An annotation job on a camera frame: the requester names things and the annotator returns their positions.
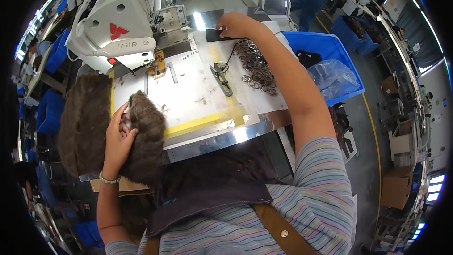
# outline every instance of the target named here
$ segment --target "beaded bracelet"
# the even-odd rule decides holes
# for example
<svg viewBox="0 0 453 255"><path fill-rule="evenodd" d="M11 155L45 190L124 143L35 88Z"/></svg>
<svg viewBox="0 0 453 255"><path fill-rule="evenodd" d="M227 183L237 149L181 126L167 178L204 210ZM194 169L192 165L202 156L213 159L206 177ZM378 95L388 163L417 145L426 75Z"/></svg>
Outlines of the beaded bracelet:
<svg viewBox="0 0 453 255"><path fill-rule="evenodd" d="M118 176L118 178L117 178L116 180L107 180L107 179L105 179L105 178L102 177L102 172L100 172L100 173L99 173L99 179L100 179L102 182L106 183L106 184L116 184L116 183L118 183L118 182L120 181L121 176Z"/></svg>

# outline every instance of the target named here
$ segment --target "plastic bag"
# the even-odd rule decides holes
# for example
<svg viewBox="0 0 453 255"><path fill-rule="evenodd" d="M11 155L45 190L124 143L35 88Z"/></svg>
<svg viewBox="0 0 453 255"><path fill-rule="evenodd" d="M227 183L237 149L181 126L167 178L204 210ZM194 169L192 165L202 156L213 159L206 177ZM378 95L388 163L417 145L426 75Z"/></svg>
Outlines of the plastic bag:
<svg viewBox="0 0 453 255"><path fill-rule="evenodd" d="M360 87L354 72L336 59L323 60L307 71L326 101L352 93Z"/></svg>

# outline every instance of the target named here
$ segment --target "industrial sewing machine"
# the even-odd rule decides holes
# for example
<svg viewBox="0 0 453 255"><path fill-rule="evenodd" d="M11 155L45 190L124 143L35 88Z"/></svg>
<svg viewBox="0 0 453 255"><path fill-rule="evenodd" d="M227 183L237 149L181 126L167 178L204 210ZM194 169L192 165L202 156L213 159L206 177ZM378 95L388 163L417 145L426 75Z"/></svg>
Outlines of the industrial sewing machine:
<svg viewBox="0 0 453 255"><path fill-rule="evenodd" d="M181 0L92 0L77 10L67 47L94 70L106 73L116 61L131 70L151 67L154 51L190 40Z"/></svg>

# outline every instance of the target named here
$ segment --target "apron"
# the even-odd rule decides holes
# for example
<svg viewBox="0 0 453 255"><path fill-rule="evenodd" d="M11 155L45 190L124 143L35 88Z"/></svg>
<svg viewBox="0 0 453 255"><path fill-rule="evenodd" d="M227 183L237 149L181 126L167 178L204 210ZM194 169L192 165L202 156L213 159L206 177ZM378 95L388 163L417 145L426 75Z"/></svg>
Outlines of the apron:
<svg viewBox="0 0 453 255"><path fill-rule="evenodd" d="M160 235L181 220L212 208L251 205L286 254L316 254L269 205L266 184L283 184L254 142L241 143L160 168L154 208L148 218L145 255L157 255Z"/></svg>

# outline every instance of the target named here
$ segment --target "worker's right hand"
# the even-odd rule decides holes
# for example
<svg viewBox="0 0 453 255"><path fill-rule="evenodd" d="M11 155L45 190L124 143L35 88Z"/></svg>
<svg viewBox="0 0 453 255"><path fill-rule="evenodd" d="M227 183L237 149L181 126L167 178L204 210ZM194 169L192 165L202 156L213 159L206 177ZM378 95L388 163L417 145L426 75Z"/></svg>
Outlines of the worker's right hand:
<svg viewBox="0 0 453 255"><path fill-rule="evenodd" d="M115 180L118 172L126 162L132 143L139 133L138 129L130 130L121 119L127 119L123 114L129 103L122 105L113 115L105 136L105 159L102 177Z"/></svg>
<svg viewBox="0 0 453 255"><path fill-rule="evenodd" d="M220 34L221 38L252 38L252 34L259 32L262 27L265 27L263 23L238 12L223 14L216 25L217 30L220 28L223 30L222 34Z"/></svg>

